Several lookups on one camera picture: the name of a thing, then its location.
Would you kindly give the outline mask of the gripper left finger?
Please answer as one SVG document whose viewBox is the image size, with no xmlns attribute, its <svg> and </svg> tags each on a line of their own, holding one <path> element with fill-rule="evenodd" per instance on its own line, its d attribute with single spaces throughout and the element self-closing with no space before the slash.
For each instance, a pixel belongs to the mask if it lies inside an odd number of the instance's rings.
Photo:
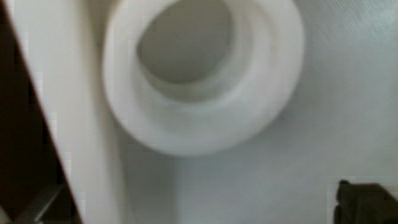
<svg viewBox="0 0 398 224">
<path fill-rule="evenodd" d="M 73 196 L 65 184 L 43 189 L 13 224 L 81 224 Z"/>
</svg>

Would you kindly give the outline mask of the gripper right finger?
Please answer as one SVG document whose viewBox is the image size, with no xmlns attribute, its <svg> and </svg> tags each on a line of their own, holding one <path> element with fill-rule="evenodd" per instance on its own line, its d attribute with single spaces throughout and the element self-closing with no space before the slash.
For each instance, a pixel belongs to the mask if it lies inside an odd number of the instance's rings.
<svg viewBox="0 0 398 224">
<path fill-rule="evenodd" d="M 340 181 L 335 224 L 398 224 L 398 199 L 377 183 Z"/>
</svg>

